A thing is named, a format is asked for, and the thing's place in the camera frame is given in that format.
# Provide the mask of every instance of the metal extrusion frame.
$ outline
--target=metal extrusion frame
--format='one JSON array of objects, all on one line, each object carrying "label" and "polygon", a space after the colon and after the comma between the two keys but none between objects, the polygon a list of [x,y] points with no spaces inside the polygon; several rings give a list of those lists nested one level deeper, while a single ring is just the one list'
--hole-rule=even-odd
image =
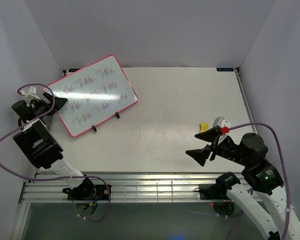
[{"label": "metal extrusion frame", "polygon": [[[235,75],[244,101],[244,105],[249,117],[253,122],[253,116],[247,102],[247,97],[243,89],[240,78],[240,68],[235,68]],[[253,132],[257,133],[255,126],[251,126]],[[103,178],[107,184],[112,185],[111,202],[121,204],[140,203],[202,203],[220,202],[220,200],[200,200],[195,188],[199,184],[206,184],[207,187],[216,182],[220,173],[104,173],[85,172]],[[245,189],[250,186],[240,173],[235,173],[240,179]],[[56,177],[55,174],[38,171],[39,178]],[[98,180],[92,180],[95,184],[100,184]],[[62,189],[68,185],[61,180],[49,182],[28,182],[24,183],[20,195],[18,211],[11,234],[12,240],[22,239],[26,226],[31,203],[73,203],[67,200],[67,195],[62,193]],[[256,194],[252,197],[260,201]]]}]

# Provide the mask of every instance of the yellow object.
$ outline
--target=yellow object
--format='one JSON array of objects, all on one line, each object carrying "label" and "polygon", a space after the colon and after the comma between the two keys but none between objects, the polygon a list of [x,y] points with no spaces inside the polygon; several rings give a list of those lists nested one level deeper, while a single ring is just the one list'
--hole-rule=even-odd
[{"label": "yellow object", "polygon": [[208,130],[208,123],[202,122],[200,123],[200,133],[203,133]]}]

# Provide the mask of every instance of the whiteboard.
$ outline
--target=whiteboard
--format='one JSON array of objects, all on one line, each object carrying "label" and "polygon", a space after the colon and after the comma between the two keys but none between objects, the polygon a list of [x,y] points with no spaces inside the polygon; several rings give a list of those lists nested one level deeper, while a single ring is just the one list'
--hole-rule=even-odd
[{"label": "whiteboard", "polygon": [[[238,173],[243,166],[221,157],[201,167],[186,150],[202,149],[200,123],[224,116],[232,126],[249,122],[235,72],[215,67],[123,68],[139,101],[82,137],[70,137],[58,117],[51,134],[64,159],[83,172]],[[238,144],[251,127],[231,131]]]},{"label": "whiteboard", "polygon": [[138,101],[113,55],[48,86],[55,96],[68,99],[57,114],[72,137],[78,137]]}]

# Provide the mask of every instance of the handwritten text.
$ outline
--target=handwritten text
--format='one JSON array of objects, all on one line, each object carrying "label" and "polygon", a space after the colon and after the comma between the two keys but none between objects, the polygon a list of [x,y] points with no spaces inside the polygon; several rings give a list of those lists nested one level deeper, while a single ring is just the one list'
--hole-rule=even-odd
[{"label": "handwritten text", "polygon": [[86,102],[89,104],[90,101],[91,101],[92,99],[95,99],[96,96],[98,96],[98,95],[99,95],[99,92],[96,91],[96,90],[93,90],[92,92],[89,92],[88,94],[84,95],[84,99],[85,99]]},{"label": "handwritten text", "polygon": [[104,101],[101,105],[96,105],[94,106],[94,108],[92,109],[93,112],[97,112],[98,114],[101,114],[102,112],[104,112],[105,110],[109,109],[109,107],[112,105],[111,102],[106,102]]},{"label": "handwritten text", "polygon": [[93,84],[96,81],[97,78],[92,79],[92,77],[85,77],[84,79],[79,78],[77,81],[75,81],[75,84],[80,84],[80,87],[83,89],[85,86]]},{"label": "handwritten text", "polygon": [[76,90],[75,87],[67,87],[64,86],[63,88],[59,88],[56,93],[60,93],[61,96],[67,95],[68,93],[73,93]]},{"label": "handwritten text", "polygon": [[118,103],[120,103],[122,100],[125,100],[125,99],[128,99],[127,94],[125,94],[125,95],[121,94],[120,96],[117,97],[116,100],[118,101]]},{"label": "handwritten text", "polygon": [[92,116],[93,116],[93,114],[92,113],[90,113],[90,112],[84,112],[84,113],[82,113],[82,117],[76,117],[71,123],[72,124],[76,124],[76,123],[78,123],[78,124],[80,124],[81,125],[81,123],[82,122],[87,122],[87,120],[88,119],[90,119],[90,118],[92,118]]},{"label": "handwritten text", "polygon": [[66,110],[67,113],[71,115],[76,110],[79,110],[82,107],[82,105],[83,103],[72,101],[71,103],[68,103],[62,111]]},{"label": "handwritten text", "polygon": [[104,86],[101,88],[101,90],[104,91],[104,93],[106,94],[108,90],[111,91],[112,89],[116,89],[116,88],[118,88],[117,83],[116,83],[116,82],[115,82],[115,83],[110,82],[109,85],[107,85],[107,86],[104,85]]},{"label": "handwritten text", "polygon": [[116,71],[114,71],[112,68],[110,68],[110,70],[106,67],[104,69],[99,69],[98,71],[96,71],[95,73],[100,75],[102,79],[104,79],[105,77],[108,77],[111,74],[114,74]]}]

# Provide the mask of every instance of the glass panel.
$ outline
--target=glass panel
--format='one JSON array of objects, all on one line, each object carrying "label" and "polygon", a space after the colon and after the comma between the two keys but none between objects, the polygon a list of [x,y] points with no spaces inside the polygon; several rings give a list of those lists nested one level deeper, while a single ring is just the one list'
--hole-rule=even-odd
[{"label": "glass panel", "polygon": [[[106,207],[100,203],[92,217],[100,217]],[[210,203],[114,203],[108,216],[94,223],[77,217],[75,203],[32,203],[22,239],[224,240],[237,219],[190,210],[215,213]],[[261,240],[262,236],[244,214],[230,239]]]}]

